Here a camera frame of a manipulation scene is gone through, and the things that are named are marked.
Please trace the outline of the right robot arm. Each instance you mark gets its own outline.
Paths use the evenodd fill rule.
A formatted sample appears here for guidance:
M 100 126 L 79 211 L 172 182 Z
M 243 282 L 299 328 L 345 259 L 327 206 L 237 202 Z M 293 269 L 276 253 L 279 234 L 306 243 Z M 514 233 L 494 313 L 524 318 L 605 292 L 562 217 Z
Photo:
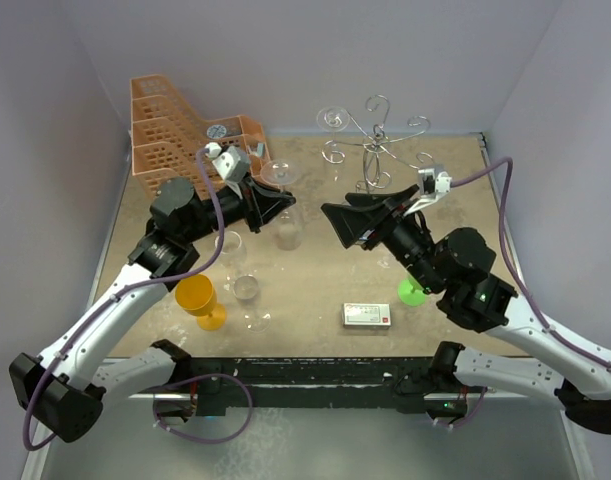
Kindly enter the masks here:
M 492 387 L 539 398 L 577 425 L 611 435 L 611 350 L 537 317 L 526 295 L 492 274 L 496 254 L 476 229 L 457 228 L 434 241 L 415 209 L 417 191 L 349 193 L 345 203 L 324 203 L 321 210 L 344 247 L 384 245 L 425 293 L 440 295 L 436 306 L 452 323 L 526 354 L 495 356 L 443 341 L 431 383 L 441 391 Z

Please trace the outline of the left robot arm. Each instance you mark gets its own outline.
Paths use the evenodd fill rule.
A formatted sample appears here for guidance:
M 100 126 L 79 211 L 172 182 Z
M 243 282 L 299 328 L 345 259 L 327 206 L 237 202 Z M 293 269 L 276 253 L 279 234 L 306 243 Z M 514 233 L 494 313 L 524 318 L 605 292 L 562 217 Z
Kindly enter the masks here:
M 235 187 L 211 190 L 205 200 L 184 177 L 165 181 L 150 205 L 144 236 L 113 284 L 52 345 L 36 356 L 21 353 L 10 364 L 14 392 L 25 411 L 23 425 L 37 420 L 71 443 L 116 401 L 159 386 L 169 392 L 186 388 L 192 357 L 166 339 L 112 369 L 101 365 L 142 315 L 180 280 L 200 273 L 195 241 L 222 234 L 238 221 L 257 233 L 295 203 L 291 192 L 251 176 Z

